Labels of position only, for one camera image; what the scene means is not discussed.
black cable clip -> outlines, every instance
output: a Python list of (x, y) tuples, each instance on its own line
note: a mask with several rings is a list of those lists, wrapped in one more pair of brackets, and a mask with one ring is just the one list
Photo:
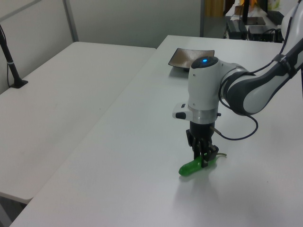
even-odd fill
[(289, 74), (290, 79), (293, 78), (295, 74), (297, 74), (294, 65), (289, 62), (288, 57), (285, 55), (278, 54), (273, 60), (279, 62), (284, 67), (284, 69)]

gray wall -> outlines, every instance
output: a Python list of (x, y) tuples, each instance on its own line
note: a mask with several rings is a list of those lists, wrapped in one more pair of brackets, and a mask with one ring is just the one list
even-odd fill
[(201, 0), (67, 0), (82, 42), (157, 48), (167, 35), (200, 35)]
[[(72, 43), (62, 0), (42, 0), (0, 23), (21, 78)], [(0, 94), (6, 89), (6, 59), (0, 50)]]

white table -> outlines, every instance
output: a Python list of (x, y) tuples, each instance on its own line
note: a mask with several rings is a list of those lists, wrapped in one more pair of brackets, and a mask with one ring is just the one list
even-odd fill
[(28, 203), (154, 53), (73, 43), (0, 96), (0, 196)]
[[(168, 36), (12, 227), (301, 226), (301, 78), (255, 115), (259, 130), (252, 137), (213, 136), (227, 158), (180, 177), (193, 154), (189, 122), (171, 116), (188, 99), (187, 74), (168, 65), (178, 47), (215, 49), (221, 60), (253, 70), (281, 45)], [(250, 119), (219, 110), (216, 127), (226, 136), (253, 130)]]

robotic arm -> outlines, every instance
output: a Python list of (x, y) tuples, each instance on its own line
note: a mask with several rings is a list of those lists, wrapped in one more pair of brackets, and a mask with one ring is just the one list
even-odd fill
[(188, 102), (177, 104), (173, 117), (190, 121), (187, 140), (193, 149), (194, 159), (202, 158), (202, 168), (215, 158), (219, 150), (211, 140), (216, 131), (214, 122), (220, 115), (219, 98), (224, 98), (237, 114), (256, 114), (303, 67), (302, 21), (303, 3), (298, 0), (293, 12), (284, 17), (282, 33), (285, 42), (280, 54), (255, 72), (216, 57), (203, 57), (193, 62), (188, 76)]

orange object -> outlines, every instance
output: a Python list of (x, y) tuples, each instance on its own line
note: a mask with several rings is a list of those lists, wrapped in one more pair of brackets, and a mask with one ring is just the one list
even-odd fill
[[(257, 3), (257, 0), (250, 0), (250, 6), (254, 8), (255, 4)], [(240, 0), (240, 5), (244, 4), (244, 0)]]

